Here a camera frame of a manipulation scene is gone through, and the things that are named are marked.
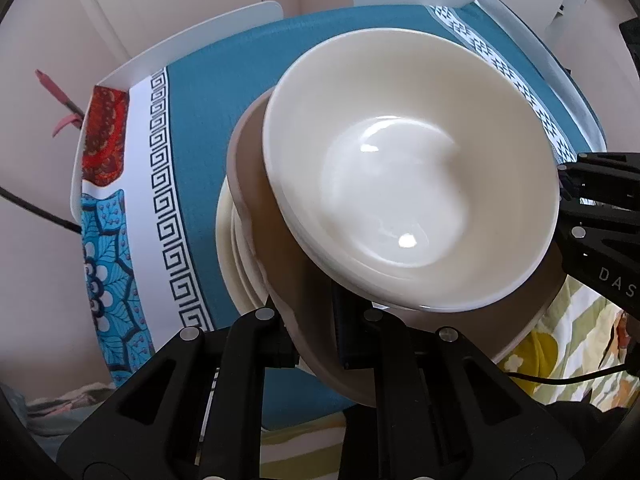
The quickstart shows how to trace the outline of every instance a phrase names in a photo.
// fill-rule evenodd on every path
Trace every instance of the greek key pattern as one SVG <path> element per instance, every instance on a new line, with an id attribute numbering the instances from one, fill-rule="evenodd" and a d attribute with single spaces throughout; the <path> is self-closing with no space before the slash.
<path id="1" fill-rule="evenodd" d="M 171 158 L 169 83 L 166 69 L 151 76 L 150 117 L 151 190 L 167 280 L 182 325 L 197 326 L 205 331 L 214 330 L 193 269 L 178 207 Z"/>
<path id="2" fill-rule="evenodd" d="M 456 13 L 449 9 L 449 7 L 429 6 L 427 8 L 431 15 L 447 27 L 469 50 L 478 54 L 478 56 L 488 64 L 495 66 L 523 95 L 542 122 L 542 127 L 545 129 L 546 136 L 554 151 L 556 163 L 575 162 L 576 153 L 567 141 L 560 126 L 556 123 L 556 120 L 551 116 L 549 110 L 546 109 L 533 89 L 524 81 L 522 76 L 518 74 L 516 69 L 471 27 L 460 20 Z"/>

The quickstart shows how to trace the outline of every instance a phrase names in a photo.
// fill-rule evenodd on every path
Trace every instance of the blue floral pattern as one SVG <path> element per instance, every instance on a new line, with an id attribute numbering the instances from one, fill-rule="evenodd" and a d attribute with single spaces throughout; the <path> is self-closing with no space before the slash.
<path id="1" fill-rule="evenodd" d="M 95 331 L 116 386 L 153 354 L 131 266 L 124 192 L 82 194 L 84 270 Z"/>

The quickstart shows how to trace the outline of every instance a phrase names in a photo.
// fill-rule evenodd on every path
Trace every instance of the red patterned patch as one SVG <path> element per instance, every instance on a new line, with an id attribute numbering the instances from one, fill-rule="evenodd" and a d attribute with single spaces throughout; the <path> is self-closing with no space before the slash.
<path id="1" fill-rule="evenodd" d="M 122 174 L 128 110 L 128 92 L 94 88 L 86 118 L 82 178 L 96 186 L 107 186 Z"/>

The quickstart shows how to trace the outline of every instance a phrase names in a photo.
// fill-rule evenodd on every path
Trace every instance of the teal fabric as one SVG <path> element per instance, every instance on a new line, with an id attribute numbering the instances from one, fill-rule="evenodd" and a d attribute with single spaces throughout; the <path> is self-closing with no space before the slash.
<path id="1" fill-rule="evenodd" d="M 586 143 L 579 132 L 576 135 L 573 121 L 510 38 L 478 7 L 458 12 L 534 86 L 575 149 L 583 150 Z M 371 27 L 410 28 L 460 43 L 423 6 L 353 7 L 253 28 L 167 67 L 178 202 L 200 290 L 217 328 L 238 318 L 220 274 L 214 234 L 226 147 L 236 122 L 308 49 L 337 34 Z M 351 404 L 300 370 L 267 370 L 263 424 L 268 429 L 313 420 Z"/>

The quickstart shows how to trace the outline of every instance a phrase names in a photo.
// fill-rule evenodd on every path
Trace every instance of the white bowl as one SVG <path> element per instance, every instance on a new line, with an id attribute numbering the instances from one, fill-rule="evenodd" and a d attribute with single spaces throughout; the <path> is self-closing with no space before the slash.
<path id="1" fill-rule="evenodd" d="M 270 99 L 263 150 L 301 247 L 378 303 L 500 300 L 556 226 L 540 120 L 493 66 L 431 34 L 358 30 L 303 54 Z"/>

